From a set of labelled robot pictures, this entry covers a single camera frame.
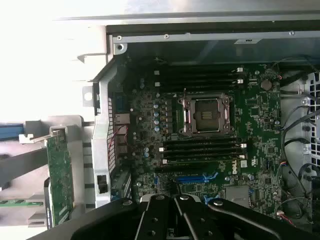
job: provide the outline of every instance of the cpu socket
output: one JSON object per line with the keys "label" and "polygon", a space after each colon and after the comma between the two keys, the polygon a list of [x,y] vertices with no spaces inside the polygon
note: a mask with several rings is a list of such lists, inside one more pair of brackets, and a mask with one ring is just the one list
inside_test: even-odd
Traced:
{"label": "cpu socket", "polygon": [[233,97],[224,93],[186,95],[178,102],[183,106],[184,127],[179,133],[186,136],[225,135],[230,126],[230,102]]}

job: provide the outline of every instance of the pcie slot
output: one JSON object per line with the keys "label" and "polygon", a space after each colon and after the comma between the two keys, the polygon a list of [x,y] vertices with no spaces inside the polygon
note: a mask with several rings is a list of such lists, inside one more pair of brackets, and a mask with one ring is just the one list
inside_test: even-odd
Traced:
{"label": "pcie slot", "polygon": [[175,178],[176,183],[179,184],[195,184],[195,183],[209,183],[217,177],[218,173],[212,175],[198,175],[198,176],[178,176]]}

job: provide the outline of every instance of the motherboard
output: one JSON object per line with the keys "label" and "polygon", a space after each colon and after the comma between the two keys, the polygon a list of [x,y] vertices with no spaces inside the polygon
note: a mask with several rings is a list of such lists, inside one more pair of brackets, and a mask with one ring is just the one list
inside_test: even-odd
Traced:
{"label": "motherboard", "polygon": [[112,102],[117,156],[137,202],[191,194],[275,216],[280,85],[267,65],[145,67],[117,85]]}

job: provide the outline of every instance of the capacitor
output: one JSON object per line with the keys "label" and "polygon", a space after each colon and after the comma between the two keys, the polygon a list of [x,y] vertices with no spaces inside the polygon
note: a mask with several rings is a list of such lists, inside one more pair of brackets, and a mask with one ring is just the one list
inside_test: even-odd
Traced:
{"label": "capacitor", "polygon": [[253,181],[253,180],[255,180],[255,176],[253,176],[253,175],[251,175],[251,174],[248,174],[248,179],[249,179],[250,181]]}

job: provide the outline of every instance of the green circuit board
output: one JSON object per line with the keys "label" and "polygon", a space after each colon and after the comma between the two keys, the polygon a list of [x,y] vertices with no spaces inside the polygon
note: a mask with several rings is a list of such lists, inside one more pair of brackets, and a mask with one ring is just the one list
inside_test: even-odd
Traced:
{"label": "green circuit board", "polygon": [[[282,154],[278,76],[264,64],[242,65],[241,68],[245,74],[240,87],[218,91],[230,97],[228,114],[232,131],[222,137],[241,139],[246,144],[243,155],[241,153],[236,160],[203,154],[200,156],[203,160],[185,156],[179,158],[177,164],[170,165],[161,150],[164,143],[170,141],[175,141],[177,147],[179,141],[214,141],[217,138],[214,135],[187,136],[179,132],[185,122],[184,107],[179,99],[186,95],[205,97],[216,93],[216,90],[188,92],[187,86],[191,83],[181,82],[177,85],[183,89],[181,91],[161,91],[159,86],[162,83],[158,82],[167,75],[163,76],[157,69],[135,77],[131,75],[124,81],[122,90],[115,96],[121,101],[115,105],[118,113],[132,110],[127,136],[132,196],[136,201],[145,194],[176,194],[174,180],[179,176],[215,175],[214,179],[206,182],[180,183],[180,190],[196,195],[204,202],[211,197],[226,198],[265,215],[275,216],[275,206],[281,202],[282,194],[276,178]],[[204,84],[201,76],[199,79],[199,85]],[[204,114],[203,117],[207,118],[208,113],[204,111]]]}
{"label": "green circuit board", "polygon": [[50,208],[53,226],[70,219],[73,209],[74,190],[71,157],[66,136],[58,130],[45,140],[50,177]]}

